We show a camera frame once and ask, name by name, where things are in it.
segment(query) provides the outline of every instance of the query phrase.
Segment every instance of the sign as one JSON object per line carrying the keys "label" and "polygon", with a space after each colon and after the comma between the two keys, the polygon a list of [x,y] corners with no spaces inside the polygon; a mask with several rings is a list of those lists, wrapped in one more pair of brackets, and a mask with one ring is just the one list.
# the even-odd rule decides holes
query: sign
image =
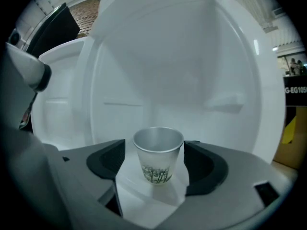
{"label": "sign", "polygon": [[284,77],[286,106],[307,106],[307,75]]}

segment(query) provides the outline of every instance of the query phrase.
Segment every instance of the paper cup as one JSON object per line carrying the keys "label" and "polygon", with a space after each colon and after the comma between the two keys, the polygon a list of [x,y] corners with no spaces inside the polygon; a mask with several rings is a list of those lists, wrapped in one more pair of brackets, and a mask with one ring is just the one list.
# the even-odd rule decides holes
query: paper cup
{"label": "paper cup", "polygon": [[145,178],[153,184],[166,183],[173,174],[183,135],[168,127],[141,129],[133,137]]}

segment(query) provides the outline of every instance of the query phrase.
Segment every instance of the brick wall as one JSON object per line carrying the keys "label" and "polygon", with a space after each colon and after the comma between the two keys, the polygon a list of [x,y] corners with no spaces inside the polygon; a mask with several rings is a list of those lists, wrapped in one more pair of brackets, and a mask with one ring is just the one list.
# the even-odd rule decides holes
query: brick wall
{"label": "brick wall", "polygon": [[87,0],[69,8],[80,27],[77,38],[88,36],[94,20],[98,16],[99,2],[100,0]]}

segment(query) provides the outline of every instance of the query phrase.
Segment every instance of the cardboard box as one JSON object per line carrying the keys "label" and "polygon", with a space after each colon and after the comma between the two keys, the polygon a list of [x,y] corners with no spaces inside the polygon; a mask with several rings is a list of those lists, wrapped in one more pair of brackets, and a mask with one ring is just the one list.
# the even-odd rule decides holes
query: cardboard box
{"label": "cardboard box", "polygon": [[296,108],[296,123],[293,140],[280,143],[274,161],[299,169],[307,152],[307,107]]}

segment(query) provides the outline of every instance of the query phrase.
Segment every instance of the black slot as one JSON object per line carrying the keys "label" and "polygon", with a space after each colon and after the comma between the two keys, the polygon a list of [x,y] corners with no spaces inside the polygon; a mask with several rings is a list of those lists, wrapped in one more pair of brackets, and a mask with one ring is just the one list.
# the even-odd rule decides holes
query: black slot
{"label": "black slot", "polygon": [[123,215],[115,195],[107,203],[106,208],[113,211],[115,214],[119,215],[120,217]]}
{"label": "black slot", "polygon": [[70,159],[67,157],[63,157],[64,162],[69,161]]}
{"label": "black slot", "polygon": [[269,182],[259,184],[255,186],[257,193],[263,201],[265,207],[269,206],[275,199],[279,197],[279,194],[271,186]]}

